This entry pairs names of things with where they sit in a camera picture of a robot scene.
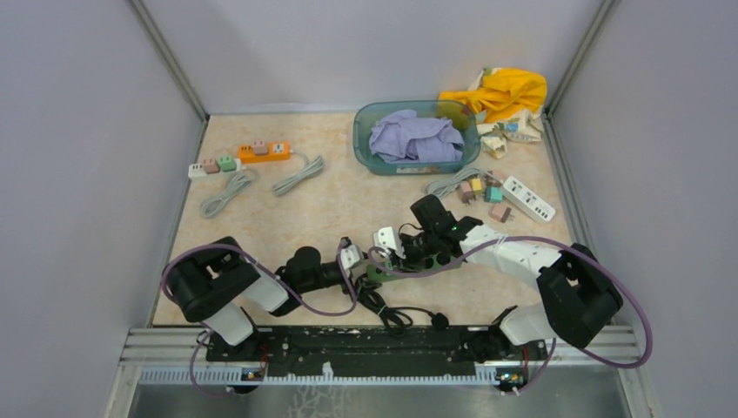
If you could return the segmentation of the green power strip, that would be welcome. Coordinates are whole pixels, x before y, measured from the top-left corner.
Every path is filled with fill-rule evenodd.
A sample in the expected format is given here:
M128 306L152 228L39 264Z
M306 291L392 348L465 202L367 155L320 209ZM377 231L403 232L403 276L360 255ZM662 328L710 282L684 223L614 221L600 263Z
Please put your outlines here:
M370 264L366 269L366 280L371 283L384 284L395 280L426 277L430 272L439 271L445 265L444 261L452 260L452 258L442 257L441 262L438 262L437 256L432 255L422 261L410 262L398 256L392 256L382 260L383 268Z

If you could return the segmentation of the yellow usb charger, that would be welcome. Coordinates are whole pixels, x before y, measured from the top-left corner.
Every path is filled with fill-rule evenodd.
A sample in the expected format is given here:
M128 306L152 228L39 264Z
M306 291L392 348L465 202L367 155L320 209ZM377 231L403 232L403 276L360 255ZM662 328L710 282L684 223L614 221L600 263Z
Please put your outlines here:
M482 179L469 179L468 184L475 195L481 195L485 191L485 185Z

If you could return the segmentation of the teal usb charger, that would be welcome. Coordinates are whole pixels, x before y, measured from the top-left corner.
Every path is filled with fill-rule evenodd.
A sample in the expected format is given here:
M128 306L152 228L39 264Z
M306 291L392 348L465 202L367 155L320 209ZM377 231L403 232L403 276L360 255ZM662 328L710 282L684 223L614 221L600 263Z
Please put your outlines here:
M503 192L497 186L488 186L485 190L484 200L487 203L499 204L504 199Z

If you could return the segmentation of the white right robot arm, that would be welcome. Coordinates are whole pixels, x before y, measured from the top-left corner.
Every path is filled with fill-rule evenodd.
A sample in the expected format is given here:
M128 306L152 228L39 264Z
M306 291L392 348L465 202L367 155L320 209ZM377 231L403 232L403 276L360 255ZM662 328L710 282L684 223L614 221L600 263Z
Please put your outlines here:
M512 359L525 343L561 338L585 348L623 306L614 283L597 267L586 246L547 246L540 237L506 237L480 219L456 219L434 195L410 207L420 232L400 235L409 262L429 265L439 256L447 266L456 260L491 268L521 281L541 302L512 307L493 321L490 347L501 359Z

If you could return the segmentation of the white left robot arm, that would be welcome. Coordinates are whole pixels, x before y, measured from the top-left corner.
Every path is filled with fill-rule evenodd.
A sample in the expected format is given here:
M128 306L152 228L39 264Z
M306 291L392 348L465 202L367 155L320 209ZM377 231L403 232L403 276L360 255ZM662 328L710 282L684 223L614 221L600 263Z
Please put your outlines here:
M160 287L188 322L206 326L226 343L230 353L248 361L258 354L261 338L236 298L251 300L276 317L303 305L303 294L329 287L340 286L356 300L352 270L365 259L356 245L343 238L334 261L324 262L316 248L303 246L272 272L226 236L169 262Z

